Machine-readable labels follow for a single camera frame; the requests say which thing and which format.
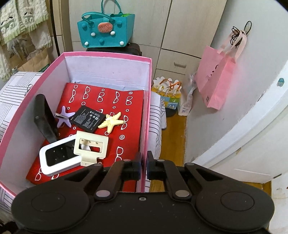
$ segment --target brown paper bag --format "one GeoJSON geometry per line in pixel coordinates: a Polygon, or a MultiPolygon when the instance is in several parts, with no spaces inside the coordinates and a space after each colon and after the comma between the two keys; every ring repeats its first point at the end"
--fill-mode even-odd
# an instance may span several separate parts
{"type": "Polygon", "coordinates": [[[18,71],[35,71],[44,72],[50,65],[47,49],[40,51],[36,55],[32,55],[32,58],[24,63],[21,67],[18,67],[18,71]]]}

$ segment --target teal felt bag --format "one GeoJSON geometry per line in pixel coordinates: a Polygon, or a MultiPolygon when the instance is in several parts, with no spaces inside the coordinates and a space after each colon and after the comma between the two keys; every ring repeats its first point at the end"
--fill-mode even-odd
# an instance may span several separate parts
{"type": "Polygon", "coordinates": [[[86,12],[82,15],[82,20],[77,23],[82,46],[85,48],[126,46],[132,37],[135,15],[123,14],[116,0],[119,14],[106,15],[103,1],[101,13],[86,12]]]}

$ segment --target round black pad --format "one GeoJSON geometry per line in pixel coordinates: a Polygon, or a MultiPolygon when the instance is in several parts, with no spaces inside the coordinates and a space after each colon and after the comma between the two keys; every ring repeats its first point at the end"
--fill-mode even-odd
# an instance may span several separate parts
{"type": "Polygon", "coordinates": [[[32,200],[32,207],[40,212],[51,212],[65,204],[65,197],[60,193],[42,193],[32,200]]]}
{"type": "Polygon", "coordinates": [[[221,197],[221,203],[230,210],[245,211],[254,205],[254,200],[246,193],[229,192],[221,197]]]}
{"type": "Polygon", "coordinates": [[[25,229],[55,232],[79,222],[89,210],[86,193],[74,182],[55,180],[24,190],[12,203],[12,215],[25,229]]]}
{"type": "Polygon", "coordinates": [[[260,189],[239,183],[234,187],[216,183],[203,189],[197,195],[196,209],[221,230],[249,232],[265,227],[274,213],[272,199],[260,189]]]}

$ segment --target metal screw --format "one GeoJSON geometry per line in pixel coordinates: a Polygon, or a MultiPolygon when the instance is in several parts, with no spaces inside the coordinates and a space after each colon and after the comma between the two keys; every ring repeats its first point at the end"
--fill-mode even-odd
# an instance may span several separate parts
{"type": "Polygon", "coordinates": [[[108,197],[110,192],[108,190],[99,190],[96,192],[97,197],[108,197]]]}
{"type": "Polygon", "coordinates": [[[178,190],[175,192],[175,195],[177,197],[187,197],[190,195],[190,193],[187,190],[178,190]]]}

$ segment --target hanging towel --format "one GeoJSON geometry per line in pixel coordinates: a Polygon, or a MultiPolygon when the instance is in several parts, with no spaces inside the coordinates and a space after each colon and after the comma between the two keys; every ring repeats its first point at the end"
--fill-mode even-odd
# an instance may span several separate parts
{"type": "Polygon", "coordinates": [[[7,46],[0,46],[0,79],[4,82],[9,80],[12,75],[12,70],[7,58],[9,58],[7,46]]]}
{"type": "Polygon", "coordinates": [[[52,46],[52,41],[46,21],[40,23],[38,27],[32,32],[29,32],[29,35],[31,37],[32,43],[35,46],[35,49],[41,49],[44,47],[49,48],[52,46]]]}
{"type": "Polygon", "coordinates": [[[45,0],[16,0],[21,32],[31,32],[48,19],[45,0]]]}
{"type": "Polygon", "coordinates": [[[20,33],[16,0],[8,1],[0,10],[1,45],[17,37],[20,33]]]}

